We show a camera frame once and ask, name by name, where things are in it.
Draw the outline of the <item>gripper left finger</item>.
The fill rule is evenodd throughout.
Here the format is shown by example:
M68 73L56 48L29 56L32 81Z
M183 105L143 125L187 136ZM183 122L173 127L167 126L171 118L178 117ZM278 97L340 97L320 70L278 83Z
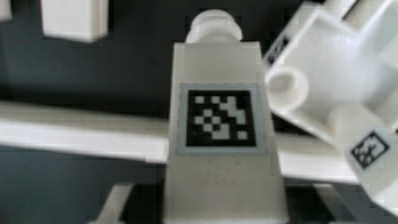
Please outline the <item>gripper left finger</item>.
M162 224L162 184L116 184L88 224Z

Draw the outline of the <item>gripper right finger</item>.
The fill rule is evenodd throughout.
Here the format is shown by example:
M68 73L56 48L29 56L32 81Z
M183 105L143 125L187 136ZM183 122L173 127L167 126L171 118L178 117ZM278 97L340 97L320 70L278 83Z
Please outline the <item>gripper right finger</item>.
M326 187L287 186L288 224L358 224L358 219Z

